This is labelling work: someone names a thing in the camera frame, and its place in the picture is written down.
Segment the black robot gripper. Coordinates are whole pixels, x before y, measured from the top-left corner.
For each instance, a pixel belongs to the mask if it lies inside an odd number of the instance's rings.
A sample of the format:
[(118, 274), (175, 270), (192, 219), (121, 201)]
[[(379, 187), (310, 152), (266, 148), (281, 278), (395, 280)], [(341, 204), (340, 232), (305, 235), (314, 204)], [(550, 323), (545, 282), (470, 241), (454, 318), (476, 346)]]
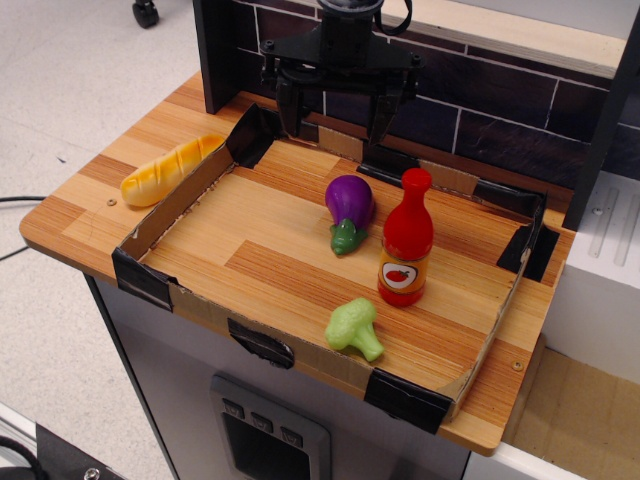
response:
[(367, 138), (380, 144), (404, 101), (417, 93), (421, 55), (389, 44), (376, 35), (403, 33), (410, 19), (386, 28), (379, 13), (348, 17), (326, 13), (313, 29), (299, 35), (266, 39), (261, 80), (276, 86), (283, 130), (298, 137), (304, 92), (301, 87), (370, 95)]

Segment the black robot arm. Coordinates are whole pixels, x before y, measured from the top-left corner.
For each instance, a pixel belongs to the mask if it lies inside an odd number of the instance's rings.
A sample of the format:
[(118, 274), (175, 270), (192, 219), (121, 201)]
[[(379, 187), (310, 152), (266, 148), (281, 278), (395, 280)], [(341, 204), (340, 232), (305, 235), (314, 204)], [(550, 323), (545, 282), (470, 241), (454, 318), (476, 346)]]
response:
[(400, 106), (415, 98), (421, 55), (389, 44), (387, 36), (406, 31), (413, 6), (405, 3), (406, 18), (396, 27), (382, 24), (381, 1), (321, 1), (321, 23), (297, 36), (267, 39), (261, 78), (275, 90), (282, 129), (291, 137), (301, 133), (304, 93), (323, 91), (369, 97), (367, 139), (376, 145), (386, 136)]

